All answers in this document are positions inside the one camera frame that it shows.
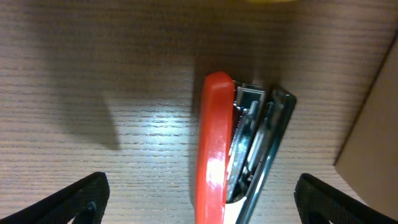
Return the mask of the red black stapler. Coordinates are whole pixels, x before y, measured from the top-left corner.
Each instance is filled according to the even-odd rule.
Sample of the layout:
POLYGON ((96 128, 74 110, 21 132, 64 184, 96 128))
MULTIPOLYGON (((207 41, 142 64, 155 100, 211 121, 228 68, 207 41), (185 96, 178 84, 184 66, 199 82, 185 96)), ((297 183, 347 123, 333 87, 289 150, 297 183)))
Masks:
POLYGON ((195 180, 196 223, 248 223, 297 103, 225 72, 205 77, 195 180))

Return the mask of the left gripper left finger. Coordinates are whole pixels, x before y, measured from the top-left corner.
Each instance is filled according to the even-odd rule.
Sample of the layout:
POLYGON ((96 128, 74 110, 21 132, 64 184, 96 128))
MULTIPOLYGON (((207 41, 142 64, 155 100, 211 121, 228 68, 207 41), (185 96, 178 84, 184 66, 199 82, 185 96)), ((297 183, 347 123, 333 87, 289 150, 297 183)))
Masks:
POLYGON ((100 224, 110 189, 104 172, 94 172, 1 223, 93 223, 100 224))

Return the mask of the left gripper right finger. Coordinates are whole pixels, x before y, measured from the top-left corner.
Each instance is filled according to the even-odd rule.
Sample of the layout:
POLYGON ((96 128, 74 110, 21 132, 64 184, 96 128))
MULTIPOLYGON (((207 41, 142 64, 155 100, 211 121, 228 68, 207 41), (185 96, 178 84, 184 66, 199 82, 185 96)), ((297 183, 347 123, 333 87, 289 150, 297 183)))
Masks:
POLYGON ((303 224, 397 224, 308 173, 300 175, 294 198, 303 224))

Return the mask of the brown cardboard box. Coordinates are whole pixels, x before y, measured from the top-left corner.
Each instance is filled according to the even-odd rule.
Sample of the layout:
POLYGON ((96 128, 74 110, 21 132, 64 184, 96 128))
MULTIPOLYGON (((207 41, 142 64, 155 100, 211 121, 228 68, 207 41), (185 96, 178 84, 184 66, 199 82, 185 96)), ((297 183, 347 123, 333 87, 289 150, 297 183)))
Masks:
POLYGON ((366 94, 335 170, 373 209, 397 218, 397 39, 366 94))

